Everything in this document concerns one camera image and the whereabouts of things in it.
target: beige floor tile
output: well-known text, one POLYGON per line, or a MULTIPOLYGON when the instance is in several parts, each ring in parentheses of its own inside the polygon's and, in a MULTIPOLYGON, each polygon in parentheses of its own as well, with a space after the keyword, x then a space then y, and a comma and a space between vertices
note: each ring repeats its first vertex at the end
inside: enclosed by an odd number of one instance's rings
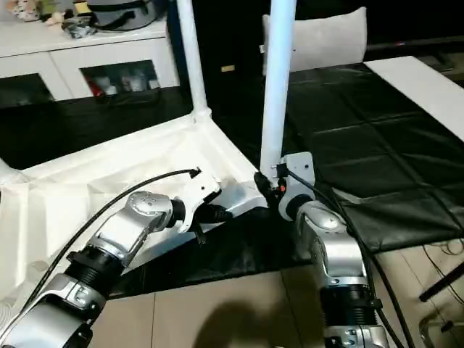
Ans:
POLYGON ((323 348, 324 319, 312 266, 291 268, 282 274, 303 347, 323 348))
MULTIPOLYGON (((459 253, 463 250, 463 245, 460 241, 452 241, 449 244, 449 248, 452 252, 459 253)), ((464 252, 456 256, 449 256, 443 253, 441 248, 437 246, 426 246, 426 249, 431 259, 444 273, 450 272, 464 260, 464 252)), ((406 249, 403 250, 402 253, 425 289, 441 278, 432 267, 422 247, 406 249)), ((452 286, 453 289, 464 298, 464 278, 458 279, 452 286)), ((453 297, 450 289, 444 289, 436 296, 432 297, 429 302, 439 311, 440 317, 443 320, 464 321, 464 306, 459 304, 453 297)), ((452 333, 448 333, 447 335, 454 336, 455 342, 461 342, 461 345, 455 343, 455 345, 451 347, 464 347, 464 344, 462 344, 462 342, 464 342, 464 328, 455 328, 452 330, 452 333)))
POLYGON ((154 294, 109 301, 95 322, 91 348, 150 348, 154 294))
MULTIPOLYGON (((386 252, 377 257, 398 298, 416 347, 423 347, 421 335, 419 333, 419 322, 427 315, 436 315, 435 307, 431 303, 422 303, 419 301, 418 296, 423 290, 422 284, 416 278, 400 251, 386 252)), ((374 278, 377 296, 382 299, 385 316, 397 333, 399 339, 405 344, 405 339, 392 301, 377 272, 374 273, 374 278)), ((392 341, 390 341, 390 344, 391 347, 395 347, 392 341)))
POLYGON ((299 348, 280 273, 157 293, 154 348, 299 348))

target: white shelf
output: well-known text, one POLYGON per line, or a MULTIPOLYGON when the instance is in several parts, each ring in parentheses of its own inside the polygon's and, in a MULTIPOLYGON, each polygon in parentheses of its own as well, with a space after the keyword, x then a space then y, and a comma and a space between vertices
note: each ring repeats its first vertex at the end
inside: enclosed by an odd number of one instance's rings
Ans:
POLYGON ((0 22, 0 58, 75 47, 166 37, 166 19, 142 29, 121 33, 98 32, 88 38, 73 39, 59 25, 47 27, 42 22, 0 22))

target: black bellows joint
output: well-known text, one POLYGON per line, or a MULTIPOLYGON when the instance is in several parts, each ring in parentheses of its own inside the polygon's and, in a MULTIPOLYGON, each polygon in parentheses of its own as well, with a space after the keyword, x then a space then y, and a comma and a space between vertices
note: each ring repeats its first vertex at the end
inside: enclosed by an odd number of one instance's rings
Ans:
POLYGON ((169 223, 167 223, 168 228, 171 228, 175 225, 176 221, 184 221, 186 219, 186 206, 182 201, 172 200, 171 204, 173 205, 173 214, 169 223))
POLYGON ((71 252, 67 259, 71 265, 65 274, 108 297, 124 270, 121 261, 100 249, 86 246, 80 252, 71 252))
POLYGON ((377 325, 376 305, 367 286, 323 288, 320 302, 327 326, 377 325))
POLYGON ((309 201, 312 201, 310 196, 308 196, 307 194, 299 194, 298 196, 295 196, 294 198, 290 199, 290 202, 287 204, 285 212, 292 220, 296 220, 299 208, 304 203, 309 201))

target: white panel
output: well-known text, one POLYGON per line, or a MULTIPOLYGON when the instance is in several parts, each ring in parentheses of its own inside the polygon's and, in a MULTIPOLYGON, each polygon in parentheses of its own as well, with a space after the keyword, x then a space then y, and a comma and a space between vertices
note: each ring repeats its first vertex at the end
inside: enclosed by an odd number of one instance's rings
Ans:
POLYGON ((151 60, 161 87, 179 84, 166 38, 52 51, 51 57, 75 98, 93 96, 80 71, 82 67, 151 60))
POLYGON ((75 40, 66 34, 60 25, 47 27, 40 21, 24 23, 14 18, 10 13, 2 14, 1 1, 6 0, 0 0, 0 57, 149 38, 164 38, 166 36, 166 19, 163 18, 145 28, 122 32, 102 31, 75 40))
POLYGON ((464 141, 464 89, 414 57, 365 64, 464 141))
POLYGON ((55 100, 72 98, 48 53, 0 58, 0 78, 29 74, 39 74, 55 100))

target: black cable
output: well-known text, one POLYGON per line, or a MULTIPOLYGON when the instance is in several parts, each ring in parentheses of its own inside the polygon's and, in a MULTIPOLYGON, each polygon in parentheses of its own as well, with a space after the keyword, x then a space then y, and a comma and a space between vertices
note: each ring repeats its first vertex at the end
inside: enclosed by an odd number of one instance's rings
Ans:
MULTIPOLYGON (((427 248, 425 245, 422 246, 422 249, 423 251, 426 253, 426 256, 428 258, 428 260, 430 261, 430 263, 434 266, 435 268, 435 271, 442 277, 444 278, 445 277, 445 274, 443 273, 443 271, 440 269, 440 267, 435 263, 435 261, 432 260, 430 254, 428 253, 427 251, 427 248)), ((459 294, 455 291, 455 289, 452 287, 451 284, 449 284, 447 286, 448 288, 448 291, 450 292, 450 294, 455 298, 455 300, 457 301, 457 303, 459 303, 461 306, 464 306, 464 299, 459 296, 459 294)))
MULTIPOLYGON (((300 178, 297 174, 293 173, 291 170, 287 170, 287 173, 292 178, 295 178, 301 184, 305 185, 306 187, 308 187, 309 189, 313 190, 315 193, 317 193, 321 197, 323 197, 327 201, 327 204, 330 205, 331 208, 335 212, 338 212, 345 219, 349 229, 351 230, 351 232, 353 234, 353 237, 356 239, 357 243, 360 245, 362 255, 364 256, 365 259, 372 261, 372 263, 374 264, 374 266, 376 267, 376 269, 378 271, 378 274, 381 277, 382 282, 384 283, 384 285, 386 287, 386 290, 387 290, 387 292, 389 294, 391 303, 393 304, 393 307, 394 307, 395 312, 397 314, 399 324, 401 325, 403 334, 405 335, 407 345, 409 346, 409 348, 415 348, 413 337, 411 336, 410 330, 407 327, 405 316, 404 316, 404 314, 403 314, 403 312, 401 310, 401 307, 399 306, 399 302, 398 302, 396 294, 394 293, 392 285, 390 284, 388 278, 386 277, 384 269, 381 267, 380 263, 378 262, 378 260, 376 259, 375 255, 372 253, 372 251, 369 250, 368 246, 361 239, 361 236, 357 232, 357 230, 356 230, 354 224, 352 223, 351 219, 344 212, 343 207, 337 201, 336 201, 336 203, 334 203, 321 190, 319 190, 318 188, 315 188, 314 185, 312 185, 311 183, 308 183, 305 179, 300 178)), ((369 287, 371 287, 371 291, 373 292, 373 295, 375 295, 375 284, 374 284, 374 281, 373 281, 372 272, 370 270, 370 267, 368 265, 366 265, 366 264, 367 264, 367 262, 365 262, 365 269, 366 269, 366 275, 367 275, 367 278, 368 278, 369 287)), ((395 334, 395 332, 394 332, 392 326, 390 325, 389 321, 387 320, 384 312, 381 309, 379 309, 379 310, 377 310, 377 313, 378 313, 378 316, 381 319, 381 322, 385 326, 385 329, 390 334, 391 339, 394 341, 394 343, 399 348, 403 348, 404 346, 403 346, 402 342, 399 340, 398 336, 395 334)))
POLYGON ((47 268, 46 272, 42 276, 41 280, 38 282, 37 286, 34 288, 32 294, 29 296, 28 300, 26 301, 24 307, 22 308, 21 311, 25 310, 28 305, 37 297, 39 294, 40 290, 50 277, 51 273, 54 271, 54 269, 58 266, 59 261, 65 256, 67 250, 75 243, 75 241, 82 236, 82 234, 90 227, 92 223, 94 223, 100 216, 102 216, 110 207, 112 207, 117 201, 120 199, 124 198, 128 194, 134 192, 136 189, 141 188, 142 186, 148 185, 149 183, 153 183, 155 181, 164 179, 164 178, 169 178, 170 176, 174 175, 180 175, 180 174, 190 174, 191 177, 194 177, 200 173, 199 169, 184 169, 184 170, 176 170, 170 173, 162 174, 155 176, 153 178, 147 179, 145 181, 142 181, 141 183, 136 184, 135 186, 132 186, 122 192, 121 194, 118 194, 115 198, 113 198, 111 201, 106 203, 94 216, 92 216, 79 230, 72 236, 72 238, 63 246, 63 248, 60 250, 58 255, 55 257, 53 262, 50 264, 50 266, 47 268))
POLYGON ((364 332, 363 332, 363 328, 361 327, 361 325, 360 325, 360 330, 361 330, 361 336, 362 336, 362 346, 365 348, 364 332))
POLYGON ((308 183, 305 179, 300 178, 297 174, 293 173, 291 170, 287 170, 287 172, 289 176, 291 176, 292 178, 295 178, 295 180, 299 181, 300 183, 308 187, 310 190, 314 191, 315 193, 323 197, 327 201, 327 204, 331 206, 333 211, 337 212, 339 210, 339 208, 332 202, 332 200, 328 198, 328 196, 324 194, 320 189, 314 187, 314 185, 312 185, 311 183, 308 183))

